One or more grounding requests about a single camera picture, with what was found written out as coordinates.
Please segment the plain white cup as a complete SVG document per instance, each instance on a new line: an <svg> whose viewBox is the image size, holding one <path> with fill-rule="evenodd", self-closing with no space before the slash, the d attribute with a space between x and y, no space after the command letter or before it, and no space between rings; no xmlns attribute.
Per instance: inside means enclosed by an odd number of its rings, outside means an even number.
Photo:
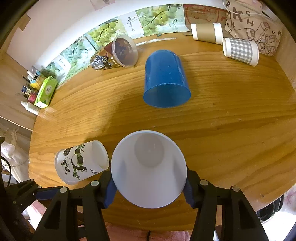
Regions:
<svg viewBox="0 0 296 241"><path fill-rule="evenodd" d="M172 139L143 130L130 133L118 143L111 158L111 174L125 199L155 209L180 196L187 179L187 164Z"/></svg>

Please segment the white panda print cup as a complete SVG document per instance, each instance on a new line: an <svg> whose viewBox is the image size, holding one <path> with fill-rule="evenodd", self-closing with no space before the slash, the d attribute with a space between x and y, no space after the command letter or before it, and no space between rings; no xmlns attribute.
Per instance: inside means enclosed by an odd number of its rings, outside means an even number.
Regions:
<svg viewBox="0 0 296 241"><path fill-rule="evenodd" d="M56 172L68 185L75 185L107 170L108 167L107 151L98 140L62 149L55 156Z"/></svg>

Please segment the blue plastic cup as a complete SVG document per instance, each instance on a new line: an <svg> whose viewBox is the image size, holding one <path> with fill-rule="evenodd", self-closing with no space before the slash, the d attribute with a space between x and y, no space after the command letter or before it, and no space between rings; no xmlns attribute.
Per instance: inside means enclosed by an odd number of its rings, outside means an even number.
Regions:
<svg viewBox="0 0 296 241"><path fill-rule="evenodd" d="M172 108L190 98L191 91L179 56L170 50L153 52L145 63L144 102L156 108Z"/></svg>

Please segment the grey checked paper cup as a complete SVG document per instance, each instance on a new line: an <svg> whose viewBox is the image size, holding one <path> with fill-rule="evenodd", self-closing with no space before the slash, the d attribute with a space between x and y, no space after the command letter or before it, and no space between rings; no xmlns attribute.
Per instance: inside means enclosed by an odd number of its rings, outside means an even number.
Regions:
<svg viewBox="0 0 296 241"><path fill-rule="evenodd" d="M223 39L223 53L231 58L251 66L256 66L259 61L259 49L254 40L243 40L234 38Z"/></svg>

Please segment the robot print plastic cup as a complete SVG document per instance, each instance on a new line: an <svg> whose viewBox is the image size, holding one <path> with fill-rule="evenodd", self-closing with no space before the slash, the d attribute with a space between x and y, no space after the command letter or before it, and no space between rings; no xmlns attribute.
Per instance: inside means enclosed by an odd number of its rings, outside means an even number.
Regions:
<svg viewBox="0 0 296 241"><path fill-rule="evenodd" d="M138 60L138 51L133 39L128 35L118 35L112 42L100 48L90 59L94 70L110 68L131 68Z"/></svg>

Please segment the brown white paper cup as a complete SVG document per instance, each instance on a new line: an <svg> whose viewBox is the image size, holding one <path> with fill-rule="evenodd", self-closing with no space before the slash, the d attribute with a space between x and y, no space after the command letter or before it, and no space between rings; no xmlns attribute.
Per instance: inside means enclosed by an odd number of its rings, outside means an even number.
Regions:
<svg viewBox="0 0 296 241"><path fill-rule="evenodd" d="M223 44L223 31L220 23L192 24L191 30L195 41Z"/></svg>

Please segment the white lace cloth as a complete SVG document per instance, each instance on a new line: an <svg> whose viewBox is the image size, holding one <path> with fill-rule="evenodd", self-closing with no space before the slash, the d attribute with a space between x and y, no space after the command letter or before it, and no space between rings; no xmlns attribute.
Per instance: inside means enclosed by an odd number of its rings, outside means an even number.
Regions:
<svg viewBox="0 0 296 241"><path fill-rule="evenodd" d="M1 125L1 156L4 157L11 167L12 176L18 182L29 180L29 156L17 144L17 130L10 130Z"/></svg>

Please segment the white squeeze bottle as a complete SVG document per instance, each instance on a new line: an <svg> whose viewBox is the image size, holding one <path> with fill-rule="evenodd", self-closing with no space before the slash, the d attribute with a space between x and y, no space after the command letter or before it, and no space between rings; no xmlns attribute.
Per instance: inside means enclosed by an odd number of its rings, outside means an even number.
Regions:
<svg viewBox="0 0 296 241"><path fill-rule="evenodd" d="M40 112L40 108L35 106L34 104L26 101L21 101L21 105L30 113L33 113L34 115L38 115Z"/></svg>

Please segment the pink pen holder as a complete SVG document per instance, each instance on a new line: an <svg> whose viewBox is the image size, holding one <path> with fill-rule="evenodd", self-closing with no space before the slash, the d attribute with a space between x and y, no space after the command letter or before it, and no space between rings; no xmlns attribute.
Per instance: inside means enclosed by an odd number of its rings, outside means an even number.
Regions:
<svg viewBox="0 0 296 241"><path fill-rule="evenodd" d="M38 92L31 92L28 97L28 102L34 104L37 99Z"/></svg>

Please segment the green tissue box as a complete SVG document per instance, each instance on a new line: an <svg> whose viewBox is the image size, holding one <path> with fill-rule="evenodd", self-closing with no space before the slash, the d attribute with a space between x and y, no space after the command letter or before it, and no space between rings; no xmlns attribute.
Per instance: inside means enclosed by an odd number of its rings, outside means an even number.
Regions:
<svg viewBox="0 0 296 241"><path fill-rule="evenodd" d="M38 92L34 105L41 109L48 107L57 84L58 81L52 76L46 78Z"/></svg>

